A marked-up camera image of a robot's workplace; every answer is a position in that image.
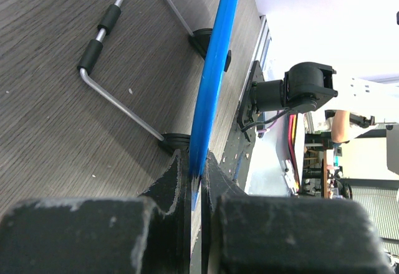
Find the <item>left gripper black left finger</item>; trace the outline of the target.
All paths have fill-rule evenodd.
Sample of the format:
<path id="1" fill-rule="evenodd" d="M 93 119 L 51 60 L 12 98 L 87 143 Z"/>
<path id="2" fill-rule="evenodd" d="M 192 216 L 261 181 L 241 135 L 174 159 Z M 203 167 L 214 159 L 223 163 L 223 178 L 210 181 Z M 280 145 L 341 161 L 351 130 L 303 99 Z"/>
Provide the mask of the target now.
<path id="1" fill-rule="evenodd" d="M 188 273 L 188 155 L 137 197 L 20 201 L 1 219 L 2 273 Z"/>

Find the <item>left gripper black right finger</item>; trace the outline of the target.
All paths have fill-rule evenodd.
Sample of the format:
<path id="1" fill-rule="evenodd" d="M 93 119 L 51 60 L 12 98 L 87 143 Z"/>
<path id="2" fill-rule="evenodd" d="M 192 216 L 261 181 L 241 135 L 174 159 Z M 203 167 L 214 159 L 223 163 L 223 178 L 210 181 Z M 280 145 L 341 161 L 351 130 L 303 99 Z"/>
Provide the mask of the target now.
<path id="1" fill-rule="evenodd" d="M 250 196 L 208 153 L 201 178 L 203 273 L 391 273 L 356 202 Z"/>

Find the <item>blue framed whiteboard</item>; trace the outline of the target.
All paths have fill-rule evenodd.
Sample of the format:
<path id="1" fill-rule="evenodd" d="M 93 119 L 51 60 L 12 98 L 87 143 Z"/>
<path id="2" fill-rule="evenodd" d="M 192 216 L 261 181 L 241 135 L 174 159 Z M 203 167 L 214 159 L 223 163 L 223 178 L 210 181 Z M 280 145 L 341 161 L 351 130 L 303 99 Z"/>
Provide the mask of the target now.
<path id="1" fill-rule="evenodd" d="M 238 0 L 220 0 L 198 90 L 189 147 L 191 210 L 196 209 Z"/>

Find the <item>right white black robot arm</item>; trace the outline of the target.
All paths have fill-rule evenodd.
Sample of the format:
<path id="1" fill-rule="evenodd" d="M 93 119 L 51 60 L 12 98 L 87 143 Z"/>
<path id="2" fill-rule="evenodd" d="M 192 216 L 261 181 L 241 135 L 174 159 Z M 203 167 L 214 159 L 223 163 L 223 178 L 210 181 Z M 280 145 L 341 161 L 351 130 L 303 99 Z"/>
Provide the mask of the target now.
<path id="1" fill-rule="evenodd" d="M 282 80 L 253 83 L 249 99 L 256 112 L 307 113 L 346 110 L 398 123 L 398 87 L 338 74 L 331 66 L 299 63 Z"/>

